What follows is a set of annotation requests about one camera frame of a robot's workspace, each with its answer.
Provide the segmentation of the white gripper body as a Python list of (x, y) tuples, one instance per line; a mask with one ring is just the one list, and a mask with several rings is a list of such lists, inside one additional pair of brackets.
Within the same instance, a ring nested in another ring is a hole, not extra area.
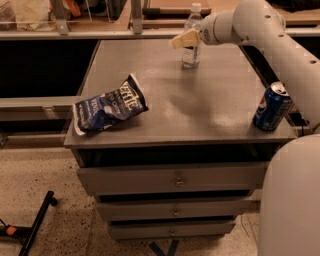
[(200, 38), (206, 45), (219, 45), (215, 35), (215, 23), (217, 21), (217, 15), (211, 14), (206, 16), (200, 25)]

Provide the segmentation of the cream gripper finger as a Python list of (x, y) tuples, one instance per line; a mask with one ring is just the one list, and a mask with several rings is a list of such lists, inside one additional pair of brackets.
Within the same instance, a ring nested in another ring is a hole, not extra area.
[(200, 42), (201, 39), (199, 31), (194, 28), (190, 28), (171, 39), (170, 45), (174, 49), (179, 49), (184, 47), (198, 46)]

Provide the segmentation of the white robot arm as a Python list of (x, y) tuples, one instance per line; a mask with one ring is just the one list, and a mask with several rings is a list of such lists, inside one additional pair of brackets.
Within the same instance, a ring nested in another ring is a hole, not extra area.
[(312, 133), (283, 146), (270, 161), (262, 188), (258, 256), (320, 256), (320, 61), (285, 32), (266, 0), (243, 0), (174, 37), (175, 48), (234, 43), (259, 50), (278, 81), (264, 93), (257, 127), (277, 127), (295, 106)]

